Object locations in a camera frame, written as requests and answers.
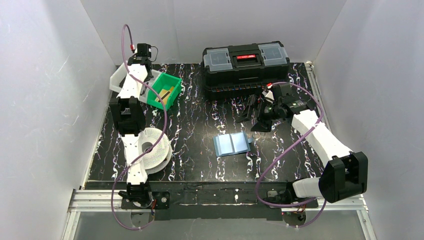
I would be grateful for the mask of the white bin far left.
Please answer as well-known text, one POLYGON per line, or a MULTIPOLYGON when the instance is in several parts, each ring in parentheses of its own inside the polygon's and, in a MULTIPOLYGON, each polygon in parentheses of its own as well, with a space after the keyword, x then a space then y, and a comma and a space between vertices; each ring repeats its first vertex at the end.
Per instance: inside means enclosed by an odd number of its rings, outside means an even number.
POLYGON ((116 71, 110 76, 109 78, 109 89, 115 93, 120 93, 122 90, 122 87, 120 86, 121 82, 126 78, 127 76, 127 70, 125 68, 125 64, 122 63, 116 71))

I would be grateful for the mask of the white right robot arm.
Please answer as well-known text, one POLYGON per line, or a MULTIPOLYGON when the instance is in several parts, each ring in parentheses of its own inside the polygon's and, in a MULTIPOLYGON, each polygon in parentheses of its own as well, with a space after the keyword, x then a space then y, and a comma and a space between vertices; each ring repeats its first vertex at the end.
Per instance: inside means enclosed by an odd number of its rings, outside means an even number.
POLYGON ((362 152, 354 152, 339 141, 317 115, 310 102, 293 96, 290 82, 269 83, 250 95, 237 120, 243 123, 257 113, 253 132, 268 133, 274 120, 289 120, 301 137, 281 153, 263 172, 267 174, 290 150, 307 141, 321 160, 324 170, 320 177, 289 181, 285 190, 276 196, 257 199, 275 208, 305 205, 314 198, 324 198, 335 203, 363 194, 368 188, 368 158, 362 152))

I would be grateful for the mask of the aluminium rail frame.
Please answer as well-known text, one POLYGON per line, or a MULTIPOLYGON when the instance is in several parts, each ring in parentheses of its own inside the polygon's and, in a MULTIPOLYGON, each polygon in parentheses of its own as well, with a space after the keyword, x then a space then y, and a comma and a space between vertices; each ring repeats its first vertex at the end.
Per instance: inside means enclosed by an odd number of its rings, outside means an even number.
POLYGON ((252 126, 236 122, 244 99, 206 100, 198 63, 156 64, 154 69, 182 79, 181 94, 168 113, 173 154, 166 168, 149 178, 158 192, 155 215, 122 204, 112 193, 125 160, 107 111, 86 182, 72 195, 64 240, 375 239, 362 195, 286 209, 258 202, 257 179, 300 134, 277 120, 270 133, 249 133, 250 152, 217 157, 214 136, 248 132, 252 126))

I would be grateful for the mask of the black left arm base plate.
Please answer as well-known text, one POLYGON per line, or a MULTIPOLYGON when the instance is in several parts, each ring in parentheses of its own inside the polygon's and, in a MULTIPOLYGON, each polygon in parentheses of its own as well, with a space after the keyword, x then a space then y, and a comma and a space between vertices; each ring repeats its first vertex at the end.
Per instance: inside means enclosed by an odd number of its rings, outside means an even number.
POLYGON ((170 193, 167 191, 153 191, 143 193, 139 196, 127 196, 127 193, 120 191, 122 197, 121 208, 124 210, 166 210, 170 205, 170 193))

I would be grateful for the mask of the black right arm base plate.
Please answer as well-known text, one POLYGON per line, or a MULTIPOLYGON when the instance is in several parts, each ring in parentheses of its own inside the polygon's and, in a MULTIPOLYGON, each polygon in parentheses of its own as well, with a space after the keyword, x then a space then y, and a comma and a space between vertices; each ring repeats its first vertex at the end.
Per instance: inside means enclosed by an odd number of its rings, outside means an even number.
POLYGON ((306 209, 314 209, 319 207, 318 200, 312 200, 306 204, 300 205, 300 202, 305 202, 311 200, 312 198, 293 198, 291 193, 287 190, 270 190, 266 193, 266 197, 263 198, 264 201, 277 204, 277 205, 290 205, 292 208, 291 212, 302 213, 306 209))

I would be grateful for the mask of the gold credit card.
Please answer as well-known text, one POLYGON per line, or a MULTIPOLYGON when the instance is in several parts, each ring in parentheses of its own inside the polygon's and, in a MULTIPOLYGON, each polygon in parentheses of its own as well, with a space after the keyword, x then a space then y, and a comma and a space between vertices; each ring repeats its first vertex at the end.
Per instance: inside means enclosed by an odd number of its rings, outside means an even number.
POLYGON ((171 86, 169 89, 163 88, 159 93, 159 97, 156 97, 155 101, 159 103, 161 99, 164 104, 172 103, 174 101, 172 98, 174 89, 174 86, 171 86))

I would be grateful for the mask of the green plastic bin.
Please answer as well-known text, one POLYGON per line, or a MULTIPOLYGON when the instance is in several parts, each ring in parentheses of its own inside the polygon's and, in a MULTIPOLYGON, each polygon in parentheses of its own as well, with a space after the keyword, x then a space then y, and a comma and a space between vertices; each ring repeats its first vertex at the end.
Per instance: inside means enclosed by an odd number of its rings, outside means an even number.
MULTIPOLYGON (((166 111, 168 111, 181 93, 182 79, 167 73, 161 73, 153 83, 152 88, 159 94, 166 111)), ((151 90, 148 91, 147 104, 161 110, 164 109, 158 96, 151 90)))

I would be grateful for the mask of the black toolbox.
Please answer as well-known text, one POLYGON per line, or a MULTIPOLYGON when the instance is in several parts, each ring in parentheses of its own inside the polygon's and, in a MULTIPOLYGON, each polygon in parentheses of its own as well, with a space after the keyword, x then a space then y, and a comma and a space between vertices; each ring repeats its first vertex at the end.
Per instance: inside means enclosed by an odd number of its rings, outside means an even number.
POLYGON ((280 41, 208 47, 202 52, 203 94, 211 101, 249 96, 286 80, 290 67, 280 41))

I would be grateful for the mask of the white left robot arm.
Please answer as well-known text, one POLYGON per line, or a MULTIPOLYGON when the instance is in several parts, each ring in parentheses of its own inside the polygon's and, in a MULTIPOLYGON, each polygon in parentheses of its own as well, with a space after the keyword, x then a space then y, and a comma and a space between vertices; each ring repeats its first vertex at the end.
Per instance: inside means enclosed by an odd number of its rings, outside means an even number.
POLYGON ((145 170, 140 138, 146 128, 146 118, 139 97, 143 85, 134 80, 131 75, 145 81, 151 75, 152 46, 148 43, 138 43, 132 55, 126 62, 129 72, 126 74, 123 86, 115 99, 109 103, 114 127, 118 130, 124 144, 124 156, 127 163, 126 191, 119 195, 142 208, 152 202, 152 194, 146 183, 148 174, 145 170))

